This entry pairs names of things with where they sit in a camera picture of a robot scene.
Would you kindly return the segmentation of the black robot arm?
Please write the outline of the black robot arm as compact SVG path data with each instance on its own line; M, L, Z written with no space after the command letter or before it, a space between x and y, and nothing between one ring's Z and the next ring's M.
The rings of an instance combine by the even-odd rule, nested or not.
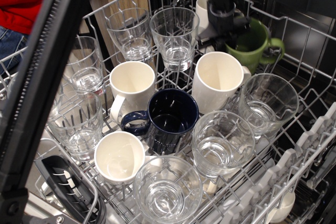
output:
M1 118L1 223L21 223L27 178L89 0L44 0Z

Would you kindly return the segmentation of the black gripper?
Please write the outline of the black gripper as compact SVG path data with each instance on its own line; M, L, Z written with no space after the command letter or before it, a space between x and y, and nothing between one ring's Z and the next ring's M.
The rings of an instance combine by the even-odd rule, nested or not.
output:
M200 40L214 39L216 51L227 51L228 45L236 47L238 38L250 31L250 19L235 16L238 0L208 0L208 25L198 36Z

